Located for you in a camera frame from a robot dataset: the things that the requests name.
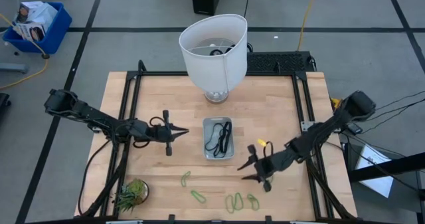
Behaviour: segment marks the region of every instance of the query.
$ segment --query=green rubber band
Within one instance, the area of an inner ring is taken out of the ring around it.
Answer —
[[[227,201],[227,199],[230,197],[230,207],[232,208],[231,210],[229,210],[229,208],[228,208],[228,201]],[[233,214],[234,213],[234,207],[233,207],[233,196],[231,196],[231,195],[228,195],[227,197],[226,197],[226,199],[224,199],[224,203],[226,204],[226,210],[227,210],[227,212],[228,213],[230,213],[230,214]]]
[[[248,194],[246,197],[248,198],[249,202],[251,202],[251,209],[252,209],[252,210],[257,211],[257,210],[259,210],[259,209],[260,209],[260,202],[258,201],[258,199],[256,199],[256,198],[254,197],[254,195],[252,195],[252,194]]]
[[[206,203],[207,202],[207,199],[203,195],[201,195],[199,192],[192,190],[191,194],[200,203]]]
[[[191,171],[188,171],[187,173],[183,174],[180,179],[180,184],[182,187],[186,187],[186,178],[188,178],[191,175]]]
[[[238,197],[239,197],[239,200],[240,200],[240,207],[239,208],[236,207],[236,204],[238,203]],[[244,208],[244,200],[242,199],[242,196],[240,195],[240,193],[236,193],[234,195],[234,203],[232,201],[232,206],[233,206],[233,209],[235,209],[237,211],[242,210],[242,208]]]

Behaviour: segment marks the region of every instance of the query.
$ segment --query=lamp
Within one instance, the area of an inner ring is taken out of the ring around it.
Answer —
[[[179,44],[187,73],[208,101],[219,104],[246,74],[246,19],[217,15],[185,29]]]

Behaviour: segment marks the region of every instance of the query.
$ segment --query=succulent plant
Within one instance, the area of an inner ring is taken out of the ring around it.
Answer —
[[[136,205],[143,203],[147,197],[148,191],[145,182],[137,178],[128,184],[124,184],[121,188],[121,193],[118,195],[119,200],[117,202],[117,208],[119,208],[121,212],[130,209],[133,211]]]

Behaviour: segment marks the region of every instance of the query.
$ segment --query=concrete floor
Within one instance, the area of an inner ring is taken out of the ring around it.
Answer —
[[[43,0],[64,3],[73,18],[71,27],[85,27],[94,0]],[[309,0],[249,0],[249,27],[300,27]],[[398,0],[412,28],[425,27],[425,0]],[[17,0],[0,0],[0,13],[13,18]],[[220,0],[217,14],[244,14],[246,0]],[[187,27],[205,18],[193,13],[191,0],[101,0],[93,27]],[[0,21],[0,27],[6,27]],[[403,28],[391,0],[315,0],[306,27]],[[52,118],[43,104],[51,88],[63,88],[82,38],[82,29],[68,32],[49,67],[42,75],[2,90],[13,105],[0,125],[0,216],[14,223]],[[425,75],[405,32],[358,33],[332,30],[306,32],[303,51],[310,51],[319,71],[325,73],[329,93],[345,97],[364,90],[378,106],[421,91]],[[143,59],[148,70],[184,70],[177,32],[115,33],[88,35],[71,90],[99,108],[110,71],[136,68]],[[299,33],[249,32],[255,51],[294,51]],[[415,33],[425,47],[425,33]],[[19,53],[1,46],[3,62],[27,63],[37,72],[43,67],[39,55]],[[0,86],[22,74],[0,72]],[[425,152],[425,104],[365,134],[364,139],[404,155]],[[363,124],[365,128],[373,124]],[[92,139],[85,125],[61,120],[26,222],[71,218],[82,181]],[[355,196],[359,216],[371,221],[415,223],[416,214]]]

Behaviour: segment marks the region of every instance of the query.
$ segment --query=wooden tabletop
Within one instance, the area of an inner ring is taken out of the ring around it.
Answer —
[[[108,77],[100,110],[118,117],[125,72],[111,72]],[[325,121],[332,115],[329,95],[323,73],[307,74],[313,110],[317,121]],[[131,103],[130,90],[126,117]],[[307,109],[303,94],[304,115]],[[144,76],[137,105],[136,118],[149,121],[169,110],[170,122],[190,129],[172,143],[173,155],[165,155],[165,144],[151,143],[144,149],[130,148],[126,170],[126,183],[134,178],[146,181],[150,188],[149,198],[132,212],[120,214],[120,219],[168,219],[175,214],[178,220],[251,220],[262,221],[271,215],[274,221],[314,220],[309,182],[305,164],[293,163],[288,169],[274,174],[272,190],[264,192],[255,181],[241,180],[254,174],[252,166],[237,171],[249,156],[247,146],[258,138],[274,143],[275,152],[300,133],[294,91],[290,77],[247,76],[230,92],[223,104],[209,104],[203,91],[188,76]],[[208,161],[203,152],[203,119],[228,116],[232,119],[235,155],[226,161]],[[90,156],[105,142],[103,134],[94,134]],[[338,144],[336,134],[329,142]],[[87,210],[105,184],[112,146],[107,146],[93,160],[86,178],[82,196],[82,209]],[[257,145],[258,154],[262,148]],[[323,145],[323,159],[331,190],[353,215],[357,215],[353,194],[340,149]],[[181,187],[181,176],[191,171],[187,187]],[[199,203],[192,195],[196,190],[207,199]],[[323,195],[319,190],[322,216],[326,216]],[[241,193],[244,208],[230,214],[224,199],[227,195]],[[254,195],[260,209],[253,211],[246,196]],[[109,204],[108,214],[112,213]]]

